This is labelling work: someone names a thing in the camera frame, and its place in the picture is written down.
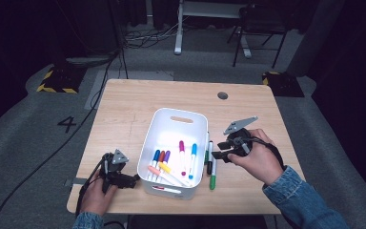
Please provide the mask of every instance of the person's left hand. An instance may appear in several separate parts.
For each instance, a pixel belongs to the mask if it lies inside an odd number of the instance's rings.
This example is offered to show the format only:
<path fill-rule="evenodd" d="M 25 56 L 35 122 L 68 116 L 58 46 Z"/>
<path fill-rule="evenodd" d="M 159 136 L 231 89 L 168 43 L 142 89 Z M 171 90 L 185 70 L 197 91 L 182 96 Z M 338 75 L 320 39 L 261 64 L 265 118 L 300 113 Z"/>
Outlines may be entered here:
<path fill-rule="evenodd" d="M 91 180 L 94 182 L 89 185 L 85 196 L 83 196 L 80 212 L 91 212 L 103 216 L 112 202 L 117 186 L 111 185 L 107 193 L 104 194 L 102 191 L 103 178 L 99 177 L 99 171 L 93 175 Z"/>

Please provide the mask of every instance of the denim jacket sleeve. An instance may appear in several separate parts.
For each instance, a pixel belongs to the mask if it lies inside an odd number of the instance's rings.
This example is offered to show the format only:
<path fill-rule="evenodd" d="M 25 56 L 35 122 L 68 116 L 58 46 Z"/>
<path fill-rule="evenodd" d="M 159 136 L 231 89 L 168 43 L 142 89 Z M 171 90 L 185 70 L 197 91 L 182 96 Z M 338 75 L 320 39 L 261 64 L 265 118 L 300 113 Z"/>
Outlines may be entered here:
<path fill-rule="evenodd" d="M 101 229 L 103 226 L 102 217 L 95 213 L 83 212 L 76 218 L 72 229 Z"/>
<path fill-rule="evenodd" d="M 344 218 L 326 206 L 317 191 L 290 166 L 263 192 L 284 216 L 301 228 L 349 228 Z"/>

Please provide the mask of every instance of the gray carpet floor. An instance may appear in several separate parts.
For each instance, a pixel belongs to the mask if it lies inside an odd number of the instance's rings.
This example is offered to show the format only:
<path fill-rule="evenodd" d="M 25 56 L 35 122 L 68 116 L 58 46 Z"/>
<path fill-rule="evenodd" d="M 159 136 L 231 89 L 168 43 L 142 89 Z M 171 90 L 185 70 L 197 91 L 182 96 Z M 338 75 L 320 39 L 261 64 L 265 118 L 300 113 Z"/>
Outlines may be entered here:
<path fill-rule="evenodd" d="M 187 31 L 183 53 L 174 55 L 174 37 L 150 48 L 126 49 L 129 71 L 173 73 L 175 81 L 262 84 L 261 75 L 271 70 L 275 52 L 254 51 L 253 58 L 234 60 L 235 40 L 226 41 L 231 30 Z M 258 44 L 259 37 L 250 38 Z M 292 31 L 284 44 L 275 71 L 283 72 L 302 39 Z M 120 61 L 110 70 L 118 74 Z M 98 73 L 105 66 L 88 69 L 79 94 L 52 94 L 36 91 L 50 66 L 30 76 L 29 95 L 0 118 L 0 205 L 13 188 L 38 164 L 52 155 L 67 139 L 66 127 L 57 123 L 73 116 L 80 125 L 89 113 L 85 104 Z M 303 98 L 276 97 L 304 175 L 327 201 L 339 211 L 351 228 L 366 228 L 366 183 L 341 148 L 336 135 L 311 99 L 315 82 L 307 75 L 298 82 Z M 67 210 L 70 188 L 63 184 L 75 177 L 83 155 L 95 111 L 73 138 L 8 200 L 0 214 L 0 228 L 71 228 L 74 216 Z M 105 220 L 126 220 L 126 216 L 106 215 Z M 278 216 L 278 228 L 290 228 Z M 273 216 L 266 216 L 275 228 Z"/>

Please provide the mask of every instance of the chair leg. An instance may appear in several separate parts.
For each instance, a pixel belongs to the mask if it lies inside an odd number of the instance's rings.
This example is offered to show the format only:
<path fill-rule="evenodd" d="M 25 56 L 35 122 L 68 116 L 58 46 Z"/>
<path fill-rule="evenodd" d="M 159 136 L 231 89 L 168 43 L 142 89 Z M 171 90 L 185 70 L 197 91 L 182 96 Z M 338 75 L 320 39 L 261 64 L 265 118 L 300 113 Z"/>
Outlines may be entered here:
<path fill-rule="evenodd" d="M 234 26 L 233 33 L 231 33 L 230 38 L 227 41 L 227 44 L 231 42 L 231 39 L 233 38 L 234 34 L 236 33 L 236 30 L 237 30 L 237 26 Z"/>
<path fill-rule="evenodd" d="M 270 38 L 272 38 L 272 36 L 273 36 L 273 34 L 270 34 L 270 36 L 267 37 L 267 39 L 261 45 L 264 46 L 270 40 Z"/>
<path fill-rule="evenodd" d="M 233 67 L 236 65 L 236 58 L 237 58 L 237 53 L 239 52 L 239 46 L 240 46 L 240 40 L 242 39 L 242 32 L 243 32 L 243 29 L 242 27 L 240 28 L 240 32 L 239 32 L 239 37 L 238 37 L 238 40 L 237 40 L 237 44 L 236 44 L 236 51 L 234 53 L 234 63 L 233 63 Z"/>
<path fill-rule="evenodd" d="M 287 32 L 284 32 L 283 37 L 281 38 L 280 46 L 278 47 L 277 54 L 275 55 L 274 62 L 272 65 L 272 69 L 275 67 L 275 62 L 277 61 L 278 56 L 280 55 L 281 47 L 283 46 L 285 36 L 287 35 Z"/>

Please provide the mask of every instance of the human hand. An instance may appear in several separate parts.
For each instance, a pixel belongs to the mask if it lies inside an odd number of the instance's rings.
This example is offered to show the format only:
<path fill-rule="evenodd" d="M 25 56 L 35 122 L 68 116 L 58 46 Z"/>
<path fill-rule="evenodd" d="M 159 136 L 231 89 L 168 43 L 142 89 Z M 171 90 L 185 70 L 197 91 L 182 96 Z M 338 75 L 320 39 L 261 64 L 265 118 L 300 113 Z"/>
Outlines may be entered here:
<path fill-rule="evenodd" d="M 261 129 L 250 130 L 252 136 L 256 136 L 266 143 L 273 143 Z M 255 178 L 270 185 L 275 182 L 283 173 L 283 170 L 275 155 L 266 146 L 260 143 L 253 143 L 253 148 L 247 156 L 228 154 L 228 159 L 235 165 L 244 168 Z"/>
<path fill-rule="evenodd" d="M 89 185 L 85 196 L 83 196 L 80 212 L 91 212 L 103 216 L 109 208 L 117 186 L 111 185 L 104 194 L 102 191 L 103 178 L 99 177 L 99 171 L 93 175 L 91 180 L 94 181 Z"/>

